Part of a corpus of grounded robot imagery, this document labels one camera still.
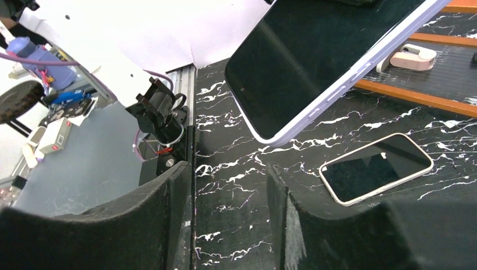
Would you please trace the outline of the phone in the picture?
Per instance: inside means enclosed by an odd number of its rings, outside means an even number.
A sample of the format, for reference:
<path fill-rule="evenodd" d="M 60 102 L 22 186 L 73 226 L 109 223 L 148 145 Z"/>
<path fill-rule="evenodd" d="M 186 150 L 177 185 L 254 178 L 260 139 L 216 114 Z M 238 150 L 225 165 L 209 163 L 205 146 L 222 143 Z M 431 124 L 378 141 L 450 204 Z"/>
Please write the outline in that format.
<path fill-rule="evenodd" d="M 351 206 L 420 177 L 432 158 L 409 136 L 393 133 L 322 164 L 319 176 L 333 200 Z"/>

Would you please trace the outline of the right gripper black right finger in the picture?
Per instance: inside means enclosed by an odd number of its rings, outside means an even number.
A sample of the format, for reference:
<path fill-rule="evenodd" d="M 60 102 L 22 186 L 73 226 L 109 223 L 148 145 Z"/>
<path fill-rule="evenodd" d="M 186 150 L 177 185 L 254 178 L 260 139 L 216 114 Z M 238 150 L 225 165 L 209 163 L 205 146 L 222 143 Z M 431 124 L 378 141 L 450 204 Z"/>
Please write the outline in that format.
<path fill-rule="evenodd" d="M 356 209 L 267 166 L 277 269 L 475 269 L 476 200 Z"/>

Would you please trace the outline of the black smartphone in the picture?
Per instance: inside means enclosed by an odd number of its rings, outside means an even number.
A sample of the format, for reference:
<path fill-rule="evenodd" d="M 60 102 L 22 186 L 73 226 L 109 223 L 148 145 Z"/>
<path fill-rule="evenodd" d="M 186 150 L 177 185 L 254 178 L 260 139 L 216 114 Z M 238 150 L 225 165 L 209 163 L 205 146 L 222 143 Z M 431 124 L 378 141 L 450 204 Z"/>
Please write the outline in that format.
<path fill-rule="evenodd" d="M 268 140 L 419 5 L 277 1 L 229 59 L 226 80 Z"/>

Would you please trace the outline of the lavender phone case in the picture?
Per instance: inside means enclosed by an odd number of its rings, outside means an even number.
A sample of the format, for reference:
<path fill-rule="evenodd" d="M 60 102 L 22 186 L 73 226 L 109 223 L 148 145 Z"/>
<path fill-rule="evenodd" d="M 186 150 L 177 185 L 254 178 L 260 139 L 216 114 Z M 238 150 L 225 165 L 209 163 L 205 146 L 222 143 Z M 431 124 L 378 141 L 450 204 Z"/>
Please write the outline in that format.
<path fill-rule="evenodd" d="M 250 120 L 245 115 L 237 97 L 233 93 L 234 99 L 239 106 L 245 122 L 253 136 L 262 144 L 278 147 L 288 143 L 299 134 L 314 119 L 323 113 L 341 95 L 349 90 L 357 81 L 363 78 L 378 62 L 389 55 L 394 49 L 401 45 L 417 29 L 424 25 L 434 15 L 446 6 L 446 1 L 420 1 L 420 5 L 408 14 L 400 23 L 389 29 L 350 69 L 340 78 L 332 83 L 322 94 L 304 108 L 296 117 L 280 129 L 272 138 L 264 139 L 259 136 Z"/>

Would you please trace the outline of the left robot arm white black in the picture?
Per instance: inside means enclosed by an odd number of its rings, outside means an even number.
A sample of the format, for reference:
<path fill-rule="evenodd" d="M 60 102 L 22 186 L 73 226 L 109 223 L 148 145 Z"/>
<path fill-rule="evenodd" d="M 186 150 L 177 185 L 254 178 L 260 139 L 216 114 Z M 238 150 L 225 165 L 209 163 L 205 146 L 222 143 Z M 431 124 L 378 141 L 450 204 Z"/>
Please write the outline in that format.
<path fill-rule="evenodd" d="M 39 1 L 20 24 L 45 37 L 129 106 L 149 71 L 229 58 L 269 10 L 265 1 Z"/>

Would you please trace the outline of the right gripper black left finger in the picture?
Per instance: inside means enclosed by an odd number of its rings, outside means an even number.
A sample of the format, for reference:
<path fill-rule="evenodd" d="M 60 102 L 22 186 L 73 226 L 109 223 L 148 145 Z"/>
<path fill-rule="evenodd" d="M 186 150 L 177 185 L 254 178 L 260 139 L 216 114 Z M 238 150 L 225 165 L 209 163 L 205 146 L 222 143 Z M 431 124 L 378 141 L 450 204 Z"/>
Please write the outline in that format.
<path fill-rule="evenodd" d="M 2 269 L 189 269 L 191 164 L 82 214 L 1 209 Z"/>

